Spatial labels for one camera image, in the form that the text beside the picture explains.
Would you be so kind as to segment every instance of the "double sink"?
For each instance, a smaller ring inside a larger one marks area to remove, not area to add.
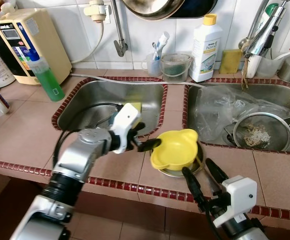
[[[240,90],[241,85],[238,83],[203,83],[203,86],[219,86]],[[199,87],[191,86],[188,90],[187,105],[187,128],[196,129],[195,109],[196,99],[200,94]],[[90,105],[98,103],[141,103],[142,122],[145,128],[138,132],[139,136],[149,134],[159,124],[161,109],[163,105],[163,96],[166,94],[167,88],[160,84],[121,84],[106,81],[91,81],[84,84],[70,103],[59,116],[57,123],[61,129],[65,129],[70,120],[78,111]],[[264,99],[269,102],[284,106],[290,109],[290,88],[283,85],[275,84],[251,84],[248,94],[256,99]],[[90,108],[74,118],[69,125],[69,130],[101,127],[106,128],[112,120],[111,115],[116,111],[113,106],[98,106]],[[232,145],[227,138],[226,132],[216,140],[210,141],[210,144]]]

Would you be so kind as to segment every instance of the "white detergent bottle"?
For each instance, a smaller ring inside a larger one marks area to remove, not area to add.
[[[221,43],[222,28],[216,25],[216,14],[206,14],[203,25],[194,29],[193,61],[189,76],[202,82],[213,76],[214,63]]]

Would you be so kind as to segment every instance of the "red tile border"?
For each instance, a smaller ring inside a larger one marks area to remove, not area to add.
[[[162,79],[157,78],[157,77],[129,77],[129,76],[103,76],[102,78],[110,79],[110,80],[115,80],[115,81],[124,81],[124,82],[163,82]],[[66,108],[66,106],[70,103],[72,98],[75,96],[75,94],[78,92],[78,90],[85,84],[93,82],[93,81],[99,81],[98,79],[88,77],[82,81],[80,81],[74,89],[70,92],[68,97],[64,100],[64,102],[61,104],[61,106],[56,110],[56,112],[52,115],[51,117],[51,124],[52,126],[58,130],[61,131],[61,128],[59,127],[57,121],[63,112],[63,110]],[[161,102],[161,109],[160,109],[160,114],[158,118],[158,124],[157,127],[152,130],[151,132],[140,135],[138,138],[144,138],[146,136],[149,136],[153,133],[155,133],[162,125],[164,121],[164,112],[165,112],[165,105],[166,105],[166,99],[167,99],[167,93],[168,93],[168,85],[167,84],[162,84],[163,86],[163,97],[162,97],[162,102]]]
[[[240,78],[231,78],[230,83],[240,83],[241,79]],[[203,83],[229,83],[229,78],[211,78]],[[290,88],[290,83],[286,83],[280,79],[259,79],[259,78],[253,78],[248,81],[249,84],[276,84],[276,85],[283,85],[288,88]],[[187,108],[188,108],[188,98],[189,98],[189,85],[184,86],[184,100],[183,100],[183,115],[182,115],[182,127],[183,129],[187,128]],[[265,153],[277,153],[277,154],[286,154],[290,155],[290,151],[274,151],[274,150],[266,150],[266,149],[248,149],[244,147],[237,147],[237,146],[228,146],[228,145],[220,145],[220,144],[213,144],[213,143],[207,143],[201,141],[202,144],[206,146],[211,146],[211,147],[218,147],[218,148],[231,148],[231,149],[244,149],[247,151],[255,151],[255,152],[265,152]]]
[[[50,169],[24,166],[24,165],[13,164],[13,163],[3,162],[3,161],[0,161],[0,168],[5,168],[5,169],[8,168],[11,171],[25,172],[28,174],[41,175],[41,176],[46,176],[46,177],[50,177],[52,174],[52,171]],[[169,190],[169,189],[162,189],[162,188],[153,187],[153,186],[139,185],[136,183],[122,182],[122,181],[89,176],[86,181],[86,184],[98,185],[98,186],[113,188],[113,189],[120,189],[120,190],[135,192],[139,194],[152,195],[152,196],[161,197],[161,198],[173,199],[173,200],[181,201],[181,202],[195,203],[194,198],[192,194],[190,193],[174,191],[174,190]],[[290,220],[290,210],[288,209],[279,209],[279,208],[274,208],[274,207],[256,205],[249,212],[251,214]]]

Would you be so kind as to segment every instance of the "green dish soap bottle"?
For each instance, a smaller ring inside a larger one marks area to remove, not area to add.
[[[57,102],[65,97],[65,94],[57,82],[48,62],[44,57],[40,57],[39,54],[30,49],[28,56],[30,61],[27,62],[32,72],[37,77],[41,86],[49,96],[50,100]]]

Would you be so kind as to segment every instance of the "green liquid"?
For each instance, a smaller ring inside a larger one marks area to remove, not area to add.
[[[57,102],[65,97],[65,94],[51,69],[43,73],[35,73],[35,76],[38,78],[41,86],[44,88],[50,100]]]

